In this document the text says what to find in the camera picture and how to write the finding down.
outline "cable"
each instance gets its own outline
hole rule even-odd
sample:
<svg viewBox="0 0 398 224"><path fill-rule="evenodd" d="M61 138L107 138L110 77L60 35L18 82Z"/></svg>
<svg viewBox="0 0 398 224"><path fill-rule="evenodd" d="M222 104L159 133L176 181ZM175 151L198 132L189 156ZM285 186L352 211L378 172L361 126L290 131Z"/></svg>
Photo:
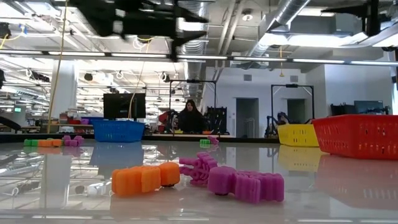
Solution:
<svg viewBox="0 0 398 224"><path fill-rule="evenodd" d="M1 45L0 45L0 50L2 49L4 43L6 42L7 37L8 37L8 34L6 34L6 36L4 36L4 39L2 40Z"/></svg>
<svg viewBox="0 0 398 224"><path fill-rule="evenodd" d="M149 43L147 44L147 50L146 50L146 52L145 52L146 54L148 53L150 43L151 43L151 42L149 42ZM144 71L144 65L145 65L145 62L142 63L142 68L141 68L141 72L139 73L137 86L136 86L136 88L134 89L134 92L132 93L132 97L131 97L130 105L129 105L129 114L128 114L127 118L131 118L131 105L132 105L132 101L134 100L134 97L135 97L135 95L136 95L136 91L137 91L139 82L141 81L141 75L142 75L142 72Z"/></svg>
<svg viewBox="0 0 398 224"><path fill-rule="evenodd" d="M68 0L65 1L65 12L64 12L64 15L63 15L60 59L58 61L57 74L55 75L54 90L53 90L53 92L51 94L50 107L49 107L49 118L48 118L48 121L47 121L47 134L50 133L52 107L54 105L55 90L57 90L58 77L59 77L59 74L60 74L60 67L61 67L62 54L63 54L63 43L64 43L64 39L65 39L65 24L66 24L66 21L67 21L67 10L68 10Z"/></svg>

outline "doorway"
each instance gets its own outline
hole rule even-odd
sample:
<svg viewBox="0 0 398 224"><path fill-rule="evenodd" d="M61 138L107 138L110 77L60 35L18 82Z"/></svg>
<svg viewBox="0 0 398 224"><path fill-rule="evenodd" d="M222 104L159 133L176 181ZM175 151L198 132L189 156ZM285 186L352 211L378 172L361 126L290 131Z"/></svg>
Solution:
<svg viewBox="0 0 398 224"><path fill-rule="evenodd" d="M287 99L287 116L290 122L295 124L303 124L306 122L305 100Z"/></svg>
<svg viewBox="0 0 398 224"><path fill-rule="evenodd" d="M236 137L259 137L259 99L236 99Z"/></svg>

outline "black jacket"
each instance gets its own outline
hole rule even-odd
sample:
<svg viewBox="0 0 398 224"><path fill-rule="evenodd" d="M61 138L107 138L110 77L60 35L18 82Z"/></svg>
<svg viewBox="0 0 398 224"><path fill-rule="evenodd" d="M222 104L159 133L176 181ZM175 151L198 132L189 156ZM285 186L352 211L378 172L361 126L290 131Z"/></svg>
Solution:
<svg viewBox="0 0 398 224"><path fill-rule="evenodd" d="M178 126L183 132L201 133L204 128L203 116L199 111L183 110L178 116Z"/></svg>

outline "long dark hair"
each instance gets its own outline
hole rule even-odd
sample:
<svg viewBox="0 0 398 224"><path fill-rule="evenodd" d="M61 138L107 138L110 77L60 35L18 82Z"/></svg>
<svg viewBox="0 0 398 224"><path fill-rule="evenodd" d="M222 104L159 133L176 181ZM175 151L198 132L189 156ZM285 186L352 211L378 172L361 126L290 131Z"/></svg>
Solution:
<svg viewBox="0 0 398 224"><path fill-rule="evenodd" d="M194 112L194 113L197 113L197 112L199 112L198 111L198 108L197 108L197 106L196 106L196 104L195 104L195 102L194 102L194 100L187 100L187 102L185 103L185 108L184 108L184 111L185 112L189 112L188 111L188 104L191 104L191 106L193 107L193 109L192 109L192 112Z"/></svg>

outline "woman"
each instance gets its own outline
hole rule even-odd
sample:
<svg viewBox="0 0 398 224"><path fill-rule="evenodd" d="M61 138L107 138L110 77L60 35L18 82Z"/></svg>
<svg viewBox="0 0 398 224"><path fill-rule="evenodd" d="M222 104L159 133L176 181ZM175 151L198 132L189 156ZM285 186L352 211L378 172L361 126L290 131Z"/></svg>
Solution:
<svg viewBox="0 0 398 224"><path fill-rule="evenodd" d="M185 133L202 133L204 127L203 116L198 111L193 100L188 100L184 110L180 112L178 126Z"/></svg>

